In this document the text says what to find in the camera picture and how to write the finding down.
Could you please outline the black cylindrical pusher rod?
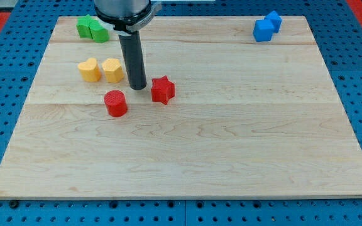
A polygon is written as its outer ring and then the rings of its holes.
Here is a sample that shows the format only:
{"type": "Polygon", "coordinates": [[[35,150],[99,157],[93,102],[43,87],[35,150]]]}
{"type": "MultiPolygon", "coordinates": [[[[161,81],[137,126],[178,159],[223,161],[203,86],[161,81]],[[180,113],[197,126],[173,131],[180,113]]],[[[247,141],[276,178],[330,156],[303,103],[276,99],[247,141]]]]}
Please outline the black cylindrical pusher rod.
{"type": "Polygon", "coordinates": [[[140,33],[136,31],[129,36],[119,36],[119,42],[126,66],[129,86],[133,90],[144,89],[147,81],[140,33]]]}

